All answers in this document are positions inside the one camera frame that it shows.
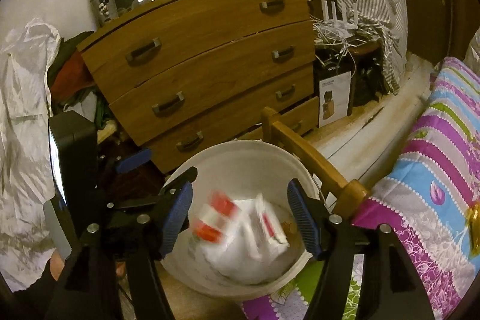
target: screw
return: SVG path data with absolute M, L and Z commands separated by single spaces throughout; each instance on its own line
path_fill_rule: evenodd
M 389 226 L 388 224 L 380 224 L 380 230 L 384 234 L 389 234 L 390 232 L 392 232 L 392 227 Z
M 340 224 L 343 220 L 338 214 L 331 214 L 328 218 L 328 221 L 330 221 L 332 224 Z
M 94 234 L 100 229 L 100 226 L 97 223 L 92 223 L 87 227 L 87 231 L 91 234 Z
M 137 217 L 138 224 L 146 224 L 149 221 L 150 221 L 150 216 L 148 214 L 140 214 Z

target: wooden bed post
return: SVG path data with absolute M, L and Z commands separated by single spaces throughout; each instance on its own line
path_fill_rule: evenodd
M 270 107 L 262 110 L 263 141 L 279 145 L 295 154 L 311 174 L 316 174 L 322 181 L 321 191 L 326 198 L 329 192 L 337 198 L 333 213 L 343 218 L 351 218 L 360 204 L 369 197 L 370 191 L 358 180 L 351 182 L 308 141 L 292 131 L 280 121 L 280 114 Z

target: cup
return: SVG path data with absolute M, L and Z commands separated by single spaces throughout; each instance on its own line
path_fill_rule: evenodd
M 90 4 L 100 26 L 118 17 L 115 0 L 90 0 Z

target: drawer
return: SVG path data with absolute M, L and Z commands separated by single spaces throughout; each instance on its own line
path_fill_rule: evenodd
M 137 145 L 314 58 L 310 21 L 254 34 L 187 60 L 110 105 Z
M 278 91 L 285 91 L 292 85 L 296 86 L 294 92 L 279 99 Z M 161 135 L 147 145 L 152 150 L 152 161 L 160 171 L 171 171 L 205 148 L 227 141 L 257 124 L 265 106 L 282 110 L 313 94 L 313 90 L 313 66 L 308 64 L 253 88 Z
M 319 109 L 319 99 L 318 97 L 314 97 L 283 114 L 281 121 L 299 135 L 303 135 L 318 125 Z M 244 134 L 238 139 L 261 140 L 262 137 L 262 127 L 258 127 L 257 129 Z
M 269 2 L 261 9 L 263 2 Z M 177 0 L 105 36 L 82 55 L 107 101 L 232 40 L 309 19 L 306 0 Z

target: metal drawer handle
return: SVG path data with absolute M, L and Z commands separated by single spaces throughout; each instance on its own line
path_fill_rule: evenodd
M 134 51 L 131 51 L 128 55 L 125 56 L 126 60 L 127 60 L 127 63 L 129 65 L 131 65 L 132 67 L 134 65 L 137 65 L 135 63 L 136 61 L 136 58 L 143 55 L 144 53 L 154 49 L 154 48 L 158 48 L 162 45 L 162 41 L 160 41 L 160 39 L 157 37 L 156 39 L 153 39 L 152 42 L 148 43 L 147 45 L 145 46 L 142 46 L 141 48 L 138 48 L 138 49 L 135 49 Z
M 289 60 L 295 53 L 295 48 L 293 46 L 289 46 L 287 49 L 282 51 L 273 51 L 272 52 L 272 59 L 275 63 L 283 63 L 284 61 Z
M 180 152 L 190 151 L 197 147 L 202 141 L 203 133 L 200 131 L 197 132 L 197 134 L 193 138 L 177 143 L 177 149 Z
M 295 133 L 297 133 L 302 127 L 303 125 L 303 120 L 300 120 L 299 122 L 297 122 L 294 126 L 292 126 L 290 129 L 292 131 L 294 131 Z
M 292 86 L 285 91 L 277 91 L 275 95 L 277 96 L 277 100 L 284 100 L 290 98 L 293 93 L 295 92 L 295 84 L 292 84 Z
M 270 2 L 261 2 L 260 10 L 262 13 L 278 13 L 285 8 L 285 0 L 273 0 Z
M 185 97 L 183 96 L 183 93 L 179 91 L 175 94 L 175 97 L 172 100 L 169 100 L 163 104 L 157 103 L 156 105 L 153 105 L 152 110 L 157 117 L 170 115 L 180 106 L 182 106 L 183 102 L 185 102 Z

